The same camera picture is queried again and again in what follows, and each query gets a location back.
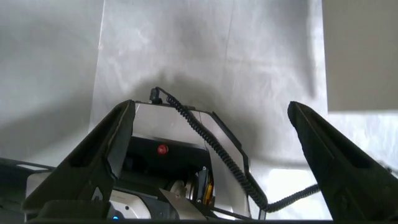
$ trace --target black coiled cord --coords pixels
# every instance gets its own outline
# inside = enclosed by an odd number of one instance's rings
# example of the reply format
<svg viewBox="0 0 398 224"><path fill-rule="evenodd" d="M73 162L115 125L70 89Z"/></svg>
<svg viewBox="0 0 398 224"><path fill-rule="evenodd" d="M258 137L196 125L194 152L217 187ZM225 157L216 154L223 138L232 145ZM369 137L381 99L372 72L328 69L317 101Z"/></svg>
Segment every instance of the black coiled cord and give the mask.
<svg viewBox="0 0 398 224"><path fill-rule="evenodd" d="M260 208L260 210L266 212L276 212L281 208L284 208L301 198L307 197L311 194L318 192L320 189L318 185L313 185L308 187L302 191L299 191L291 196L283 198L282 200L268 204L267 198L262 192L258 192L253 184L250 183L248 178L244 175L243 171L239 168L239 166L233 161L231 156L225 151L225 149L218 142L217 138L207 130L201 122L199 122L196 117L188 110L184 105L182 105L174 96L167 93L165 90L156 87L157 90L161 91L167 96L166 101L173 106L189 123L192 129L194 129L206 142L209 144L214 151L216 151L217 155L221 158L224 164L231 171L235 179L239 182L243 190L253 199L254 203Z"/></svg>
<svg viewBox="0 0 398 224"><path fill-rule="evenodd" d="M318 184L314 184L312 186L307 187L304 190L301 190L301 191L296 192L286 198L283 198L282 200L279 200L275 203L268 204L266 212L270 213L270 212L279 211L282 208L287 207L287 206L293 204L294 202L300 200L301 198L308 197L308 196L315 194L319 191L320 191L320 188L319 188Z"/></svg>

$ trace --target silver metal panel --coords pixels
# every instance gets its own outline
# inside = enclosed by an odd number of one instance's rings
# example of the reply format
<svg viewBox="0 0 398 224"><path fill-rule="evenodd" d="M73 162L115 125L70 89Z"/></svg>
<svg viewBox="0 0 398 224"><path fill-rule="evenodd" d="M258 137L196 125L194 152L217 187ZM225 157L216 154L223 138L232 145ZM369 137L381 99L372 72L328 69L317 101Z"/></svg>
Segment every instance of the silver metal panel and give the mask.
<svg viewBox="0 0 398 224"><path fill-rule="evenodd" d="M199 112L193 111L199 118ZM134 134L203 145L203 139L174 108L136 103Z"/></svg>
<svg viewBox="0 0 398 224"><path fill-rule="evenodd" d="M212 132L222 147L228 152L235 163L244 170L242 154L227 137L224 131L218 126L214 119L206 113L200 113L201 123ZM229 212L234 212L250 217L249 202L238 181L227 168L217 153L207 144L206 148L210 153L211 166L213 168L215 206Z"/></svg>
<svg viewBox="0 0 398 224"><path fill-rule="evenodd" d="M176 209L181 220L206 220L201 212L191 204L184 196L176 195L172 192L159 189L164 197Z"/></svg>
<svg viewBox="0 0 398 224"><path fill-rule="evenodd" d="M192 111L194 116L211 131L220 144L244 170L243 157L225 132L207 113ZM250 217L246 194L233 177L227 166L217 153L196 133L181 116L171 107L136 103L136 117L133 125L133 135L150 136L173 141L198 145L210 153L211 166L215 181L215 206L224 210Z"/></svg>
<svg viewBox="0 0 398 224"><path fill-rule="evenodd" d="M87 135L102 12L102 0L1 1L1 157L56 166Z"/></svg>

